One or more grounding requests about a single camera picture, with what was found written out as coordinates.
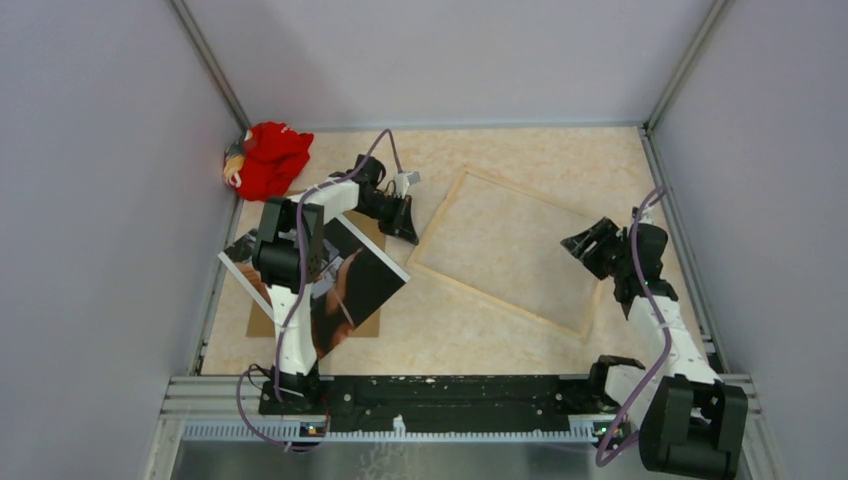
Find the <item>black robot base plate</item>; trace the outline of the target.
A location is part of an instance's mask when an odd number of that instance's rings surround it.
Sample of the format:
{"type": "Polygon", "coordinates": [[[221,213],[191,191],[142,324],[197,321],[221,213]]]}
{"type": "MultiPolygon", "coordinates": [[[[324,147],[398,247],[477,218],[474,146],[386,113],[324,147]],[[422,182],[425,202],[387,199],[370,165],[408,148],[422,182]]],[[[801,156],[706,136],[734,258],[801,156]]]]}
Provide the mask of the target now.
{"type": "Polygon", "coordinates": [[[262,415],[327,418],[336,433],[385,432],[396,418],[411,433],[565,432],[574,416],[619,404],[590,375],[365,376],[311,380],[303,394],[264,383],[262,415]]]}

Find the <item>red crumpled cloth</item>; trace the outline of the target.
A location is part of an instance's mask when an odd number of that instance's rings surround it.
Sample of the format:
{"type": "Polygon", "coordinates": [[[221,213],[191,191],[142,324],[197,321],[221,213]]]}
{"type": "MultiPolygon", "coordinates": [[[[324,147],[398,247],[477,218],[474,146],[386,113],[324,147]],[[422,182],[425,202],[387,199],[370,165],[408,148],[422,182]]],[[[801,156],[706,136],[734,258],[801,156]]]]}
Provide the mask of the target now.
{"type": "Polygon", "coordinates": [[[256,124],[226,149],[223,181],[245,201],[282,196],[310,160],[314,139],[286,123],[256,124]]]}

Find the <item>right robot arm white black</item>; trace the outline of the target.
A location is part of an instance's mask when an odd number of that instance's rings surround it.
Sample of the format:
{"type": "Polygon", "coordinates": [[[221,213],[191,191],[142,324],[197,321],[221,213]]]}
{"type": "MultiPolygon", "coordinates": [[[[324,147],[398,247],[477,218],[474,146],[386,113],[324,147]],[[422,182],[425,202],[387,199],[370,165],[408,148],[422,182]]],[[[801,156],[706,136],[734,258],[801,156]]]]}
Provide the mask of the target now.
{"type": "Polygon", "coordinates": [[[641,221],[618,227],[602,218],[562,240],[566,251],[597,279],[614,282],[613,296],[629,325],[646,342],[654,363],[600,358],[586,385],[589,404],[600,412],[619,406],[614,427],[634,429],[649,471],[697,479],[733,479],[742,452],[748,397],[723,381],[682,319],[679,297],[663,279],[667,232],[641,221]]]}

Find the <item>aluminium front rail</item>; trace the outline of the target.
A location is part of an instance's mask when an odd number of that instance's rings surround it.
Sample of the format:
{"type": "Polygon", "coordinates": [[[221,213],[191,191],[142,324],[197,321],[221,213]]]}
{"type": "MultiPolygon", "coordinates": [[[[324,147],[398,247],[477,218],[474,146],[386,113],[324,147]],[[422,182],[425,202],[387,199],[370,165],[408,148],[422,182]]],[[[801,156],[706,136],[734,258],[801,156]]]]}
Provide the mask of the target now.
{"type": "Polygon", "coordinates": [[[313,415],[262,415],[258,411],[262,387],[271,379],[263,373],[247,379],[233,375],[174,377],[166,389],[160,415],[184,421],[189,437],[254,440],[267,436],[277,441],[328,442],[556,442],[591,443],[599,439],[616,414],[581,414],[572,417],[565,432],[542,433],[411,433],[396,418],[385,432],[336,433],[330,421],[313,415]]]}

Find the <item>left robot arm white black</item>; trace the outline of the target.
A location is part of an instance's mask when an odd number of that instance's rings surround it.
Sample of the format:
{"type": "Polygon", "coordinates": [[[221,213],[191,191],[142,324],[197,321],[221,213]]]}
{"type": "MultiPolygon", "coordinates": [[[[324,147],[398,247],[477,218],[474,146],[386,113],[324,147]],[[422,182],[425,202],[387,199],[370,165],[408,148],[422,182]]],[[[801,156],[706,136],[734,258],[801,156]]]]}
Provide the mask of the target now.
{"type": "Polygon", "coordinates": [[[314,410],[321,397],[309,298],[322,270],[326,224],[355,211],[376,220],[387,236],[412,245],[419,242],[407,192],[419,182],[419,173],[396,173],[387,191],[380,187],[385,175],[379,160],[361,154],[352,169],[334,172],[302,193],[265,203],[252,264],[269,293],[275,325],[270,395],[297,413],[314,410]]]}

